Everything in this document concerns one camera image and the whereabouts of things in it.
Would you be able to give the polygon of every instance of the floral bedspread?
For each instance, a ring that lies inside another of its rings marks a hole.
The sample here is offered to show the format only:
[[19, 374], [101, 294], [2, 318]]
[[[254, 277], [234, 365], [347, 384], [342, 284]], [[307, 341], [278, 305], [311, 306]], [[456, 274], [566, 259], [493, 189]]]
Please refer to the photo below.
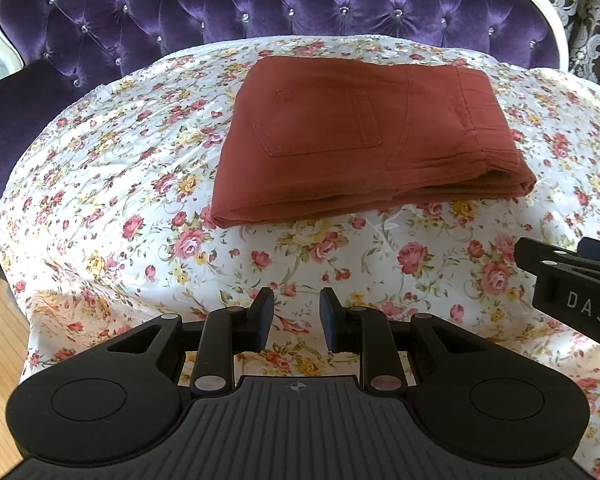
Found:
[[[259, 57], [279, 55], [484, 70], [538, 176], [535, 191], [216, 227], [209, 201], [236, 92]], [[31, 325], [23, 378], [161, 313], [199, 320], [248, 306], [264, 285], [276, 293], [267, 350], [238, 356], [238, 375], [356, 373], [355, 357], [326, 349], [317, 300], [328, 285], [345, 304], [395, 320], [432, 312], [573, 378], [591, 410], [575, 459], [600, 479], [600, 346], [533, 309], [535, 278], [513, 261], [521, 236], [573, 248], [584, 235], [600, 238], [599, 88], [381, 36], [263, 38], [170, 55], [53, 120], [0, 202], [0, 259]]]

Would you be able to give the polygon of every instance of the purple headboard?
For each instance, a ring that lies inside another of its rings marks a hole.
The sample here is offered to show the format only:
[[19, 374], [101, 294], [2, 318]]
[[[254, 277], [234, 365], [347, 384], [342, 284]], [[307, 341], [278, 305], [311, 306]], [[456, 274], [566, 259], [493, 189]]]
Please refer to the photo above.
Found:
[[554, 34], [530, 0], [0, 0], [0, 26], [25, 63], [0, 81], [0, 196], [19, 156], [60, 110], [194, 45], [386, 34], [558, 68]]

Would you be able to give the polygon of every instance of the bed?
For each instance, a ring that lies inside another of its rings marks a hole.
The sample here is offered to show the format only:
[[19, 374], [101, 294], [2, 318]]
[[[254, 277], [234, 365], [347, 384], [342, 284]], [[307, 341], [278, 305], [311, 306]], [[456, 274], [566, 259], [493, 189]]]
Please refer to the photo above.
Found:
[[[329, 285], [573, 378], [592, 413], [574, 458], [600, 479], [600, 346], [534, 310], [512, 259], [521, 236], [600, 238], [600, 88], [566, 73], [547, 0], [0, 0], [0, 53], [13, 72], [0, 81], [0, 260], [31, 324], [23, 379], [161, 313], [248, 306], [264, 285], [267, 350], [238, 356], [238, 374], [354, 373], [321, 333]], [[208, 206], [235, 93], [279, 55], [485, 71], [536, 190], [218, 228]]]

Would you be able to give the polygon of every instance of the back pocket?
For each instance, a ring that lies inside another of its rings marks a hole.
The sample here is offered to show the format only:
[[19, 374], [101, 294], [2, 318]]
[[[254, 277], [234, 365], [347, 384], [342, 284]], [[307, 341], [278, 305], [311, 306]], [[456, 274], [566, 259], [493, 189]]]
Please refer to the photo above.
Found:
[[381, 142], [365, 91], [277, 90], [253, 131], [270, 156], [370, 148]]

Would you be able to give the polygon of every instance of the crosshair logo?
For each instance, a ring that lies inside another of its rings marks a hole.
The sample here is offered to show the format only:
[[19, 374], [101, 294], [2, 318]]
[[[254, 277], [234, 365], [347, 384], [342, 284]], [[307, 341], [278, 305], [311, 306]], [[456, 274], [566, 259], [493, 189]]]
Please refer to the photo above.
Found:
[[296, 381], [295, 383], [292, 383], [291, 386], [288, 386], [289, 388], [291, 388], [293, 391], [295, 391], [296, 394], [299, 394], [302, 390], [305, 390], [308, 388], [308, 386], [304, 383], [301, 383], [300, 381]]

